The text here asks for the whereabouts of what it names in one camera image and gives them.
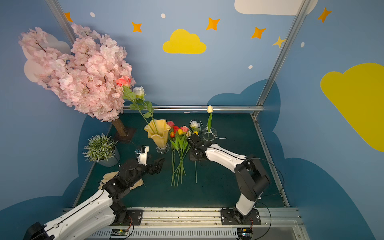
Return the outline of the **red rose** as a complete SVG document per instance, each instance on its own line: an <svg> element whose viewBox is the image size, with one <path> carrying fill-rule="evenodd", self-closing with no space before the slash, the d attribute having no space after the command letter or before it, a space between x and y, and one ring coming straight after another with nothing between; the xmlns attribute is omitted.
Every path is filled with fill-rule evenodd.
<svg viewBox="0 0 384 240"><path fill-rule="evenodd" d="M176 134L176 133L178 133L179 132L179 127L177 127L177 126L173 126L173 132Z"/></svg>

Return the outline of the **cream white tulip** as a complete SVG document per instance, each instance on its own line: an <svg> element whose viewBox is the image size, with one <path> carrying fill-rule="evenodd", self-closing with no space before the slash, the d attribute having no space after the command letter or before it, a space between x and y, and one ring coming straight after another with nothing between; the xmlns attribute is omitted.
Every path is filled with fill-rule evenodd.
<svg viewBox="0 0 384 240"><path fill-rule="evenodd" d="M213 111L214 111L214 108L211 105L209 105L208 108L207 108L207 113L209 114L209 118L208 118L208 122L207 122L208 134L211 133Z"/></svg>

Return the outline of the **orange yellow tulip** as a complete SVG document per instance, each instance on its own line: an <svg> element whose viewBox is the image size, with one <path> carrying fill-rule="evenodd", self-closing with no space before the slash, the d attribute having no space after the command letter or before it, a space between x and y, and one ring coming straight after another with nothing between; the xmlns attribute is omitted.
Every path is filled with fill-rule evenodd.
<svg viewBox="0 0 384 240"><path fill-rule="evenodd" d="M172 156L172 180L171 180L171 186L176 187L176 180L175 180L175 163L176 163L176 149L174 146L175 142L175 133L171 132L169 135L170 143L171 143L171 156Z"/></svg>

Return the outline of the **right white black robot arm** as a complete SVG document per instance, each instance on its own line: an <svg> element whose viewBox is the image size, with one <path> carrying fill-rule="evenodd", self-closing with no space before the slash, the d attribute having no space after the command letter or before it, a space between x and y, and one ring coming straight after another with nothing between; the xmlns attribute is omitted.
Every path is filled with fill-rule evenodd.
<svg viewBox="0 0 384 240"><path fill-rule="evenodd" d="M203 141L196 134L188 138L188 143L197 160L215 162L235 174L241 195L235 205L234 214L239 221L248 217L257 200L271 184L260 159L235 154L217 144Z"/></svg>

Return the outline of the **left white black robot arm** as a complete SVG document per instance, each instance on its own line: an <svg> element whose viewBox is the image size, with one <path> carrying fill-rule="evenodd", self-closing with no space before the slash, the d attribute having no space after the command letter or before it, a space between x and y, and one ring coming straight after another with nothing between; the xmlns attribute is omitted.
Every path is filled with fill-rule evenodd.
<svg viewBox="0 0 384 240"><path fill-rule="evenodd" d="M144 175L160 173L164 161L164 158L153 164L126 161L120 171L89 199L44 225L34 223L27 229L24 239L84 240L111 224L132 224L133 219L121 200Z"/></svg>

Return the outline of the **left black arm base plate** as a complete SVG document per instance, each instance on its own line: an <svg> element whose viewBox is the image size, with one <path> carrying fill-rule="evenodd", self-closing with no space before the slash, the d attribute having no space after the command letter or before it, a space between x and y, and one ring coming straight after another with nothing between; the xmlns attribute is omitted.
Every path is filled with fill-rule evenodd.
<svg viewBox="0 0 384 240"><path fill-rule="evenodd" d="M143 210L138 209L126 209L116 215L116 218L112 225L114 226L139 226L143 217Z"/></svg>

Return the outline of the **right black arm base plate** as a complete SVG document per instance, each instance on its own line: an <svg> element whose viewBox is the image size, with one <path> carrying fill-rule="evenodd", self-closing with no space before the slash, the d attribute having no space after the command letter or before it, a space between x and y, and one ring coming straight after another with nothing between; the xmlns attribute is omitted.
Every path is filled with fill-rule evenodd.
<svg viewBox="0 0 384 240"><path fill-rule="evenodd" d="M262 224L259 211L256 209L251 209L251 212L244 216L237 209L222 208L220 215L222 225L224 226Z"/></svg>

